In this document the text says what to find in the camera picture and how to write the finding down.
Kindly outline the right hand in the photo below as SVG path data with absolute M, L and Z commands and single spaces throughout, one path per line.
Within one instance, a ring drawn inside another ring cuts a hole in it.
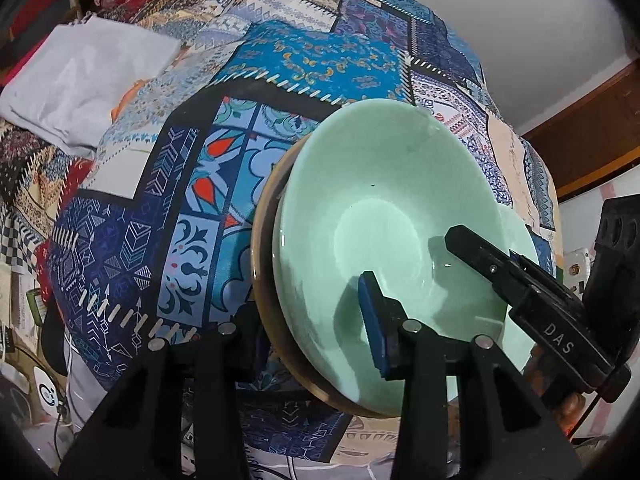
M 551 378 L 544 370 L 543 360 L 544 349 L 539 346 L 533 346 L 532 350 L 530 350 L 526 367 L 523 370 L 526 382 L 529 383 L 538 396 L 542 396 L 546 392 L 551 382 Z M 585 397 L 580 393 L 573 392 L 566 397 L 559 408 L 552 412 L 555 421 L 566 436 L 578 423 L 585 405 Z

